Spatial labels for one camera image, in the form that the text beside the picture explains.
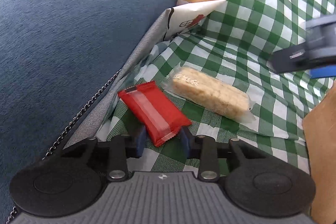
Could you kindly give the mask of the red snack packet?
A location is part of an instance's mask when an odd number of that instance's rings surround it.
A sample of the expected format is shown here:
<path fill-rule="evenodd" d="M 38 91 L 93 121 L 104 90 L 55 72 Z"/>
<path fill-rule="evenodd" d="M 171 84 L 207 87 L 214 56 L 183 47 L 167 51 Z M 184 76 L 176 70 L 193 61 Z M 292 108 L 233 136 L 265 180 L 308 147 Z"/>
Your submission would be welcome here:
<path fill-rule="evenodd" d="M 120 99 L 145 125 L 154 144 L 159 147 L 175 137 L 191 121 L 165 96 L 154 81 L 128 87 L 118 92 Z"/>

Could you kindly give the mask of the beige rice cracker bar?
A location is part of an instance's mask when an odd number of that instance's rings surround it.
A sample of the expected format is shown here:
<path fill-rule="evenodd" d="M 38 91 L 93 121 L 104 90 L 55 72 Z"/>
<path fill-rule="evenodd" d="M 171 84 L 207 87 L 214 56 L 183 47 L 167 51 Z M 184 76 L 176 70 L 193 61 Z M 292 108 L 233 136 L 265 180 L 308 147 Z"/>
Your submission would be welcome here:
<path fill-rule="evenodd" d="M 192 67 L 177 65 L 161 87 L 233 121 L 251 123 L 255 119 L 248 94 Z"/>

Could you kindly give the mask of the brown cardboard box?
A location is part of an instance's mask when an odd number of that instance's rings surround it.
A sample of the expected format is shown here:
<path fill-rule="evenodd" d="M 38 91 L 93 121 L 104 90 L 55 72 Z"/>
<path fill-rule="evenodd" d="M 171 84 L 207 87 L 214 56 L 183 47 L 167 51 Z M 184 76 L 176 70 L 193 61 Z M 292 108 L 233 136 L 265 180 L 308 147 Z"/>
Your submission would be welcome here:
<path fill-rule="evenodd" d="M 335 85 L 302 122 L 316 194 L 311 216 L 335 223 Z"/>

